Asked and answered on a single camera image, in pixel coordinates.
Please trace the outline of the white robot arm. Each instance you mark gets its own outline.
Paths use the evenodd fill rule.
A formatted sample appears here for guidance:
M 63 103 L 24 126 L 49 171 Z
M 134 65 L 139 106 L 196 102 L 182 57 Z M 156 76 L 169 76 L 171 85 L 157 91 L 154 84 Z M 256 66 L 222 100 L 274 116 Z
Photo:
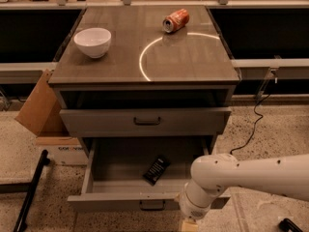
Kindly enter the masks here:
M 229 187 L 309 200 L 309 156 L 237 160 L 230 154 L 201 156 L 191 164 L 191 179 L 180 193 L 185 218 L 202 219 Z

